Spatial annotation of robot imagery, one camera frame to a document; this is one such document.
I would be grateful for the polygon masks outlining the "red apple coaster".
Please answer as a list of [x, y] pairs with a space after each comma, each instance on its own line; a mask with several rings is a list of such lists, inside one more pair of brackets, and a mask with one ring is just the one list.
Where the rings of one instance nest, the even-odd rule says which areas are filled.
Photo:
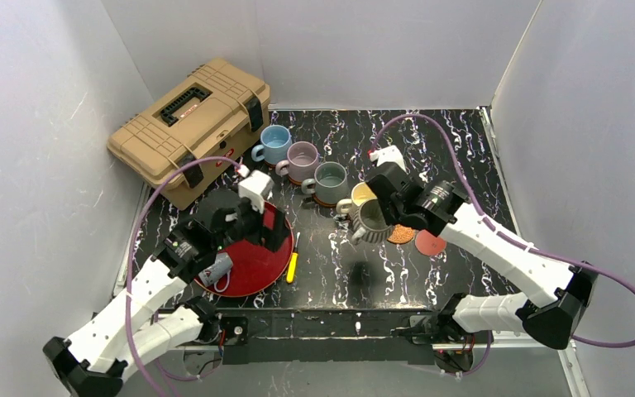
[[437, 256], [446, 249], [446, 241], [425, 230], [417, 233], [414, 242], [417, 250], [424, 256]]

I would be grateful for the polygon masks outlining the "cream yellow mug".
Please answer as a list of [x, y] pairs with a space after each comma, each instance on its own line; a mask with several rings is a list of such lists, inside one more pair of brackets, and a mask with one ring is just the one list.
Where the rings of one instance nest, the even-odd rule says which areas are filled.
[[360, 182], [352, 188], [349, 198], [344, 198], [336, 204], [336, 210], [339, 214], [348, 214], [371, 199], [376, 199], [376, 195], [366, 182]]

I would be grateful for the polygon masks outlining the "ribbed beige mug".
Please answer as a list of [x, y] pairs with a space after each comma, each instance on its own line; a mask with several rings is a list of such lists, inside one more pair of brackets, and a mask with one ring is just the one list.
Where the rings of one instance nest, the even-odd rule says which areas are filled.
[[353, 207], [348, 213], [351, 220], [350, 242], [380, 244], [386, 241], [394, 230], [394, 225], [385, 221], [378, 199], [370, 199]]

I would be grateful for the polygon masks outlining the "light blue mug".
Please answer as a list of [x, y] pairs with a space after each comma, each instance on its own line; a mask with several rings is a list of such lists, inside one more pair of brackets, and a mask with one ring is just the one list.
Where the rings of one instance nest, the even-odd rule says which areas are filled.
[[251, 158], [255, 162], [264, 161], [275, 166], [287, 158], [292, 145], [291, 132], [287, 127], [271, 125], [260, 134], [260, 143], [251, 150]]

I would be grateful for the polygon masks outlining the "dark grey mug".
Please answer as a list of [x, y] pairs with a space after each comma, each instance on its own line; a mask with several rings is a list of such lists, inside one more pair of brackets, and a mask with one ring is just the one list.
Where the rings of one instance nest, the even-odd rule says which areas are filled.
[[311, 195], [319, 205], [335, 207], [350, 194], [346, 168], [337, 162], [324, 162], [314, 170], [312, 178], [301, 183], [301, 190], [303, 194]]

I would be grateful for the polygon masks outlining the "small white grey mug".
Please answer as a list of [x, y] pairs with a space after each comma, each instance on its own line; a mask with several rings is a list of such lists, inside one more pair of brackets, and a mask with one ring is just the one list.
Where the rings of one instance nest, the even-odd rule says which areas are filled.
[[[198, 282], [203, 287], [212, 287], [216, 292], [225, 292], [230, 284], [233, 262], [226, 252], [221, 252], [216, 256], [215, 262], [198, 274]], [[222, 288], [218, 282], [226, 278]]]

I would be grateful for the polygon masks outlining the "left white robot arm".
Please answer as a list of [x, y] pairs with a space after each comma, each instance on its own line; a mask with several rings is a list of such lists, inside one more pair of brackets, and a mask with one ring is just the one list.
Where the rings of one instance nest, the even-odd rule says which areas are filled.
[[282, 209], [265, 203], [257, 212], [231, 191], [217, 208], [182, 218], [110, 303], [68, 337], [52, 337], [45, 358], [72, 396], [116, 396], [124, 383], [173, 347], [222, 330], [221, 315], [197, 296], [172, 314], [152, 318], [174, 295], [219, 265], [238, 265], [252, 254], [284, 270], [294, 241]]

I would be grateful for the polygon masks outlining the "lilac mug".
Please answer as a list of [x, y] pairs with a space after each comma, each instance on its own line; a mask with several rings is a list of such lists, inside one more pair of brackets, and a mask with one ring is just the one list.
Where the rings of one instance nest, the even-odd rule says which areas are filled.
[[297, 141], [292, 144], [286, 158], [275, 166], [275, 173], [280, 177], [288, 177], [296, 185], [313, 177], [315, 169], [320, 164], [317, 147], [307, 141]]

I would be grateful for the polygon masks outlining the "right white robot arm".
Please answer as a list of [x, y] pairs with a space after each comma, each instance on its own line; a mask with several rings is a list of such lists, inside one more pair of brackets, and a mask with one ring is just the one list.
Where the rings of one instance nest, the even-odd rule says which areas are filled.
[[504, 227], [479, 213], [451, 182], [423, 184], [392, 162], [370, 171], [365, 182], [388, 224], [427, 231], [464, 249], [519, 290], [487, 297], [459, 294], [438, 314], [438, 328], [523, 332], [545, 347], [567, 347], [593, 292], [596, 278], [589, 271], [535, 255], [519, 237], [504, 240]]

